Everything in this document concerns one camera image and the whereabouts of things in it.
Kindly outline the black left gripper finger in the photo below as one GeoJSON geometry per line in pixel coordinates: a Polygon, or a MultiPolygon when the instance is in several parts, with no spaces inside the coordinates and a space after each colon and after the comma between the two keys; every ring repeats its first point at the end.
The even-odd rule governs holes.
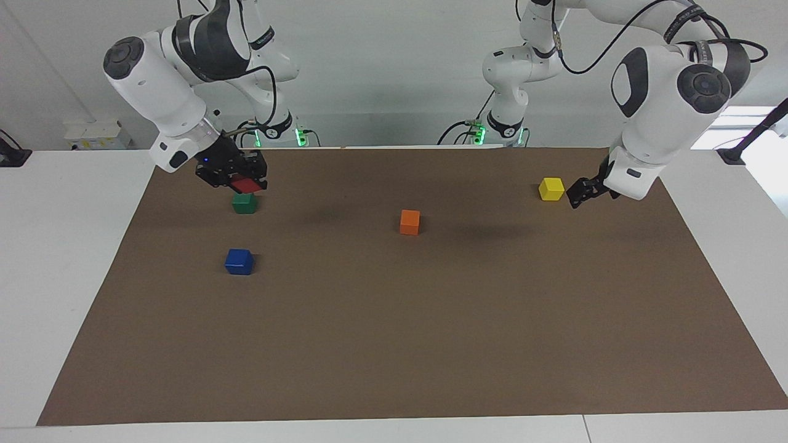
{"type": "Polygon", "coordinates": [[[597,198],[600,195],[601,182],[598,178],[582,177],[566,189],[566,196],[572,209],[577,209],[583,202],[597,198]]]}

